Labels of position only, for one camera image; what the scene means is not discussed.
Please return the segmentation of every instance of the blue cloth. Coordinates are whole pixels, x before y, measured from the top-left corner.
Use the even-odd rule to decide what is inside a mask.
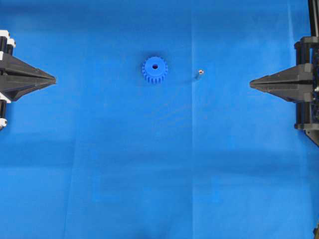
[[[14,55],[58,83],[8,106],[1,238],[312,238],[319,150],[294,104],[249,88],[294,66],[307,1],[0,6]],[[156,86],[153,55],[169,67]]]

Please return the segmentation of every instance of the gear teeth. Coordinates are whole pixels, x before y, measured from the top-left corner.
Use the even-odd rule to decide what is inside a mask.
[[[152,69],[150,69],[150,66],[152,66],[152,65],[161,65],[161,67],[158,69],[159,72],[157,72],[157,76],[152,75],[152,74],[154,74],[154,71],[152,71]],[[150,57],[142,65],[142,74],[144,75],[145,80],[151,84],[154,84],[154,85],[157,85],[157,84],[160,84],[161,82],[163,82],[167,73],[168,73],[167,63],[164,61],[163,58],[158,57],[158,56]]]

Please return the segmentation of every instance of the plastic gear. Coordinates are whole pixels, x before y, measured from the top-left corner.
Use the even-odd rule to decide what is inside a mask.
[[[153,56],[144,62],[142,73],[147,82],[159,84],[166,78],[168,65],[161,57]]]

